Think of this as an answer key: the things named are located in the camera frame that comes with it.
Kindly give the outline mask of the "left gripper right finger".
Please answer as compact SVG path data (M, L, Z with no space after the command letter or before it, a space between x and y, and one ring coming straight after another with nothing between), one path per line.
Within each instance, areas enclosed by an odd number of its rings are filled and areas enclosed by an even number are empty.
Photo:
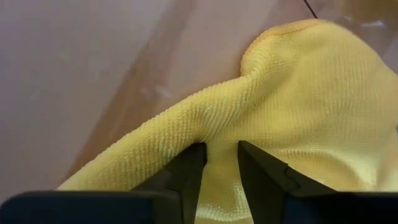
M247 141L238 142L238 164L254 224L328 222L314 197L335 190Z

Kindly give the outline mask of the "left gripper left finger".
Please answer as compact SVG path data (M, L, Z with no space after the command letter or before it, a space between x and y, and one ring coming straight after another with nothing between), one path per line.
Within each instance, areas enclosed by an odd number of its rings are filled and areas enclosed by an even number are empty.
M135 193L150 202L149 216L138 222L194 224L206 162L206 144L192 144L134 187Z

